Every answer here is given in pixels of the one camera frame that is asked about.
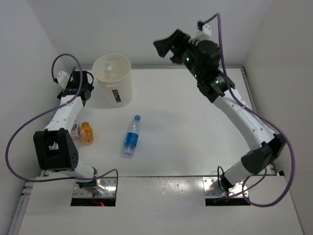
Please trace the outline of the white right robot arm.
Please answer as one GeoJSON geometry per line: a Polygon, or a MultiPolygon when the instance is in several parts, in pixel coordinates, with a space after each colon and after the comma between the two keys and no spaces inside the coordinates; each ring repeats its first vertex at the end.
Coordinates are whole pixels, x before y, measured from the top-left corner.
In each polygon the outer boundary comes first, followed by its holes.
{"type": "Polygon", "coordinates": [[[240,106],[238,90],[231,79],[219,70],[219,46],[205,34],[195,39],[177,29],[171,36],[153,43],[160,57],[171,51],[170,60],[183,64],[197,80],[199,91],[219,108],[235,125],[250,148],[241,159],[219,179],[220,189],[228,191],[248,176],[256,175],[271,164],[286,144],[282,135],[275,133],[255,115],[240,106]]]}

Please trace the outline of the clear orange label bottle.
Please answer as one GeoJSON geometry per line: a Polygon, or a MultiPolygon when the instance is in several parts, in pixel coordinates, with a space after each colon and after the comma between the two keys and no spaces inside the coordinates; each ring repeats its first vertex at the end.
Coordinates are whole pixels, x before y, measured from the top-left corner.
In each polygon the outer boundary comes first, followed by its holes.
{"type": "Polygon", "coordinates": [[[74,121],[74,124],[71,128],[70,135],[72,139],[79,140],[80,139],[80,124],[77,120],[74,121]]]}

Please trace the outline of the orange juice bottle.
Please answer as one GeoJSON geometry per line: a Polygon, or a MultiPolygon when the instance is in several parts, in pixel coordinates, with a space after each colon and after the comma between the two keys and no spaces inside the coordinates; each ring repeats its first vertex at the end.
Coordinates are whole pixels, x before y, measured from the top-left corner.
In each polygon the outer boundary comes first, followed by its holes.
{"type": "Polygon", "coordinates": [[[83,122],[81,125],[80,140],[84,144],[91,144],[94,140],[93,130],[88,122],[83,122]]]}

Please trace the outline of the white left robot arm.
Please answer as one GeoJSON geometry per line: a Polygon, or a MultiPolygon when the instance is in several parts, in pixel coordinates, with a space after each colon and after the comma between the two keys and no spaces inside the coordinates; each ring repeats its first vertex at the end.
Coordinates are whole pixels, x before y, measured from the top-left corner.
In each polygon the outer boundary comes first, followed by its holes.
{"type": "Polygon", "coordinates": [[[95,169],[84,165],[79,159],[78,150],[70,135],[76,118],[94,89],[89,82],[91,73],[73,71],[67,74],[61,71],[57,82],[63,88],[57,95],[62,106],[42,131],[35,132],[33,141],[39,167],[42,170],[60,172],[69,177],[93,178],[95,169]]]}

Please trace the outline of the blue label water bottle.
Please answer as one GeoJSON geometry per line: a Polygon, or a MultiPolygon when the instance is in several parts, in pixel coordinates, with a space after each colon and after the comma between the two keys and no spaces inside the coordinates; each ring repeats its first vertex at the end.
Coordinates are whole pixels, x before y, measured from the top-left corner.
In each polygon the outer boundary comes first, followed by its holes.
{"type": "Polygon", "coordinates": [[[135,153],[140,134],[140,120],[141,116],[135,115],[128,127],[122,149],[122,155],[126,158],[131,158],[135,153]]]}

